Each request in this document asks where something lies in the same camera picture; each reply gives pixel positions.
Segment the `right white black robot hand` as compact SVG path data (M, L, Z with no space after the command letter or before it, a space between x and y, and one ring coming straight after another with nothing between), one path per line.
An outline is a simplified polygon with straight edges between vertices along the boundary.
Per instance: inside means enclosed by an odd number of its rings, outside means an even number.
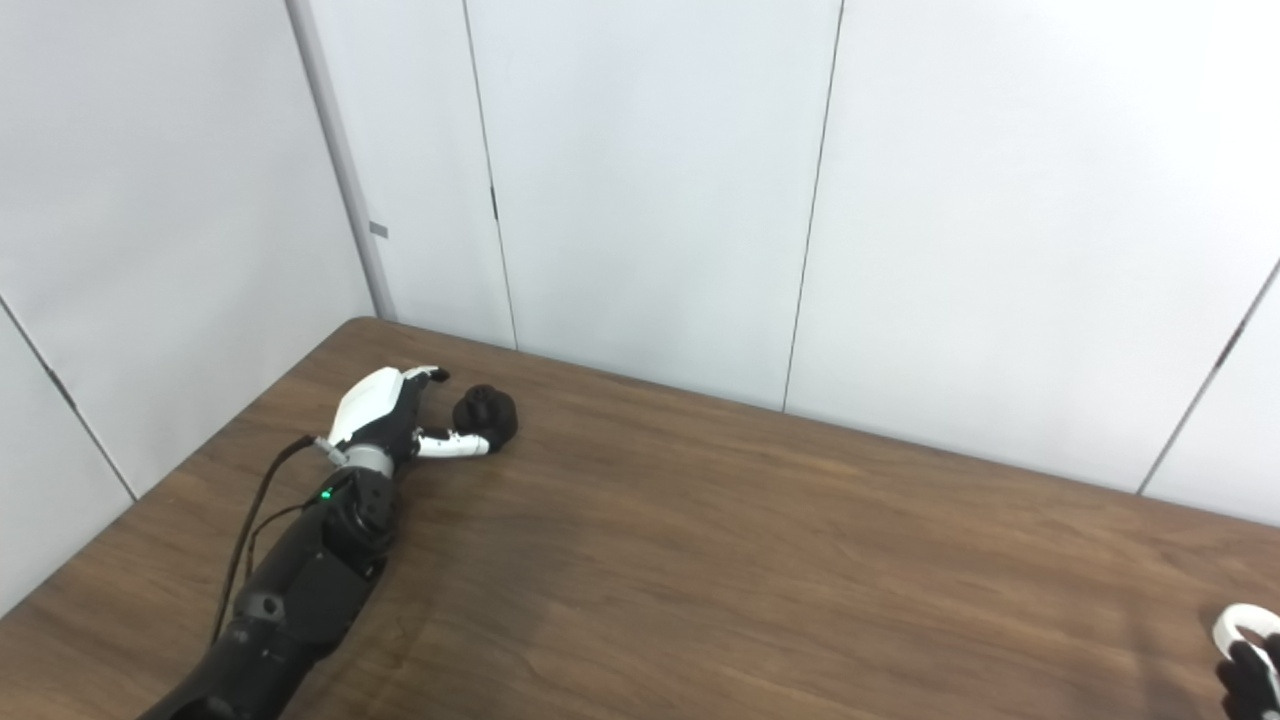
M1228 659L1216 667L1228 719L1279 719L1277 664L1277 634L1266 635L1262 646L1231 643Z

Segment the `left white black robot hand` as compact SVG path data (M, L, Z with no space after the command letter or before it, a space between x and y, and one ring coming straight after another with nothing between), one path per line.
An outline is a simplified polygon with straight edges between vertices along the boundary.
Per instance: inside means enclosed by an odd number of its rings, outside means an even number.
M417 459L477 457L500 446L479 433L425 429L419 409L431 383L451 374L439 366L401 370L384 366L366 375L342 397L332 429L317 446L338 468L362 468L393 477Z

